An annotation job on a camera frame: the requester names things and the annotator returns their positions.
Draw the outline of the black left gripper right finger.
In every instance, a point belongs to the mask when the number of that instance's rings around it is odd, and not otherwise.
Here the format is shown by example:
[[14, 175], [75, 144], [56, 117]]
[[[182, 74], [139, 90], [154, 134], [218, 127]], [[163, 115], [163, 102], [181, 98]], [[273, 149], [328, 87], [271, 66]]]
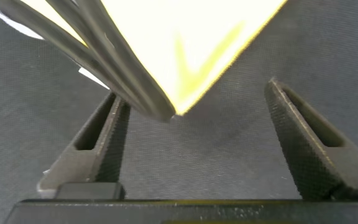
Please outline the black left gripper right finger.
[[301, 197], [358, 200], [358, 147], [277, 79], [266, 84], [265, 99]]

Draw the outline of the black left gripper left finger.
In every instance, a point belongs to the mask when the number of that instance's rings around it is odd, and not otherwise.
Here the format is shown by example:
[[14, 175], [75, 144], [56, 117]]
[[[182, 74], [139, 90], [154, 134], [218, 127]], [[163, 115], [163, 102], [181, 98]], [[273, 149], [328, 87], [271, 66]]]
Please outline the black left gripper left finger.
[[131, 109], [110, 93], [37, 184], [42, 198], [122, 199], [119, 183]]

